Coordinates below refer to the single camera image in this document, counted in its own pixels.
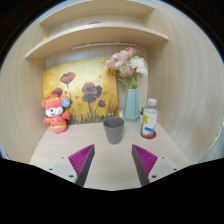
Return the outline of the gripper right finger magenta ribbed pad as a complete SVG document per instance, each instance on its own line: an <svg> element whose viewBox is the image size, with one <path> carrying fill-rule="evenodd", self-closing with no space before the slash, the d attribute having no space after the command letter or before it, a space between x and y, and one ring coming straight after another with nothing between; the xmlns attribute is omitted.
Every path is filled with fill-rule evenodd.
<svg viewBox="0 0 224 224"><path fill-rule="evenodd" d="M132 145L132 157L142 186L148 185L179 170L167 157L156 156L137 145Z"/></svg>

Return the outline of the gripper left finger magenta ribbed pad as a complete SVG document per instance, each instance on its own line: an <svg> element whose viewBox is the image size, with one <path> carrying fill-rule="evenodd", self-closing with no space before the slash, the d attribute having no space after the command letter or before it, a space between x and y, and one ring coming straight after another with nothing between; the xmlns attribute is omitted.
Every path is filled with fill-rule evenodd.
<svg viewBox="0 0 224 224"><path fill-rule="evenodd" d="M47 170L56 176L83 187L94 155L94 145L89 145L69 157L60 156Z"/></svg>

